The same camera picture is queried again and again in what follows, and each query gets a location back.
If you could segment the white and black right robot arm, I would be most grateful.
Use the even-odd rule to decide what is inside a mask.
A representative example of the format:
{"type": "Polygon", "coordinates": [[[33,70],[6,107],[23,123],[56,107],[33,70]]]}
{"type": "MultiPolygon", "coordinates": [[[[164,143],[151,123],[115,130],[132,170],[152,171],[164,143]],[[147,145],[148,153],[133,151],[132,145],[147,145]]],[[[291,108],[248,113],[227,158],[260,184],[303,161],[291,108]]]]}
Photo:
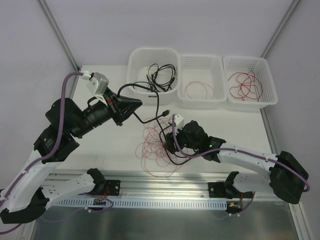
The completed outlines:
{"type": "Polygon", "coordinates": [[[251,171],[232,171],[224,182],[213,183],[210,190],[214,196],[233,199],[245,195],[250,198],[258,192],[274,194],[289,204],[298,204],[302,194],[311,188],[309,174],[287,151],[272,154],[238,147],[222,138],[209,136],[196,121],[184,123],[175,115],[168,123],[171,131],[166,134],[163,147],[171,154],[180,153],[188,159],[202,157],[251,171]]]}

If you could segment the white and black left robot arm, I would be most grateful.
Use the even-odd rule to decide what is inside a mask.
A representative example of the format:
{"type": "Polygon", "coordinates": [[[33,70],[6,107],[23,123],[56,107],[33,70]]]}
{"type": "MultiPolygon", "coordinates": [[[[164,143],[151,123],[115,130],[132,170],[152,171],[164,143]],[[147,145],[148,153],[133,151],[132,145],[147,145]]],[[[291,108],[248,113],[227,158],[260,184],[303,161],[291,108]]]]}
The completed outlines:
{"type": "Polygon", "coordinates": [[[50,122],[33,145],[33,151],[13,183],[0,191],[0,218],[4,224],[26,224],[38,219],[51,206],[78,194],[102,196],[112,188],[97,169],[61,185],[43,187],[47,176],[79,147],[81,139],[108,120],[122,126],[139,107],[140,99],[117,95],[110,89],[104,101],[88,104],[84,110],[70,98],[56,100],[45,116],[50,122]]]}

